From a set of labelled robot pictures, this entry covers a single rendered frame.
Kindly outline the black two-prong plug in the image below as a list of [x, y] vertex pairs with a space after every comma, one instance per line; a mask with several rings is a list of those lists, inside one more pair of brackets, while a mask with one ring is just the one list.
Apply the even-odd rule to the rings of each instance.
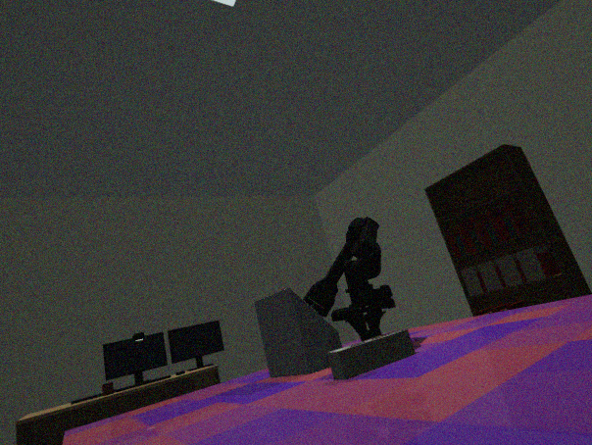
[[369, 339], [374, 339], [376, 337], [382, 336], [380, 328], [368, 330]]

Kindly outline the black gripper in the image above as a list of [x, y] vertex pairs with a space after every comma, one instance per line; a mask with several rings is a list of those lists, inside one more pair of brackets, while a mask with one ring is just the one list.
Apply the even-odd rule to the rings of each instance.
[[[376, 306], [368, 303], [364, 306], [360, 306], [359, 287], [363, 286], [364, 289], [369, 289], [373, 288], [372, 284], [369, 284], [369, 281], [363, 281], [349, 284], [347, 286], [348, 289], [345, 291], [350, 294], [352, 305], [349, 305], [348, 308], [332, 311], [332, 321], [348, 322], [358, 332], [363, 341], [370, 340], [366, 323], [370, 330], [379, 328], [380, 320], [382, 316], [386, 314], [386, 311], [382, 312], [382, 309], [395, 308], [395, 302], [390, 298], [390, 304], [384, 304], [383, 306]], [[366, 308], [366, 306], [368, 307]], [[364, 313], [367, 313], [367, 315], [364, 316]]]

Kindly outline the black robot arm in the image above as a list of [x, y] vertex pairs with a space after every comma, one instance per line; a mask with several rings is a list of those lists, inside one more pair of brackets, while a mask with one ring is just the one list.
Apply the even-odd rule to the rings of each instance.
[[[327, 275], [317, 281], [303, 299], [322, 317], [327, 317], [334, 305], [337, 282], [343, 273], [349, 285], [378, 277], [381, 272], [381, 249], [376, 243], [379, 224], [368, 217], [355, 218], [348, 228], [346, 243]], [[353, 256], [357, 260], [352, 261]], [[393, 296], [389, 285], [381, 285], [379, 289], [359, 288], [360, 306], [390, 304]]]

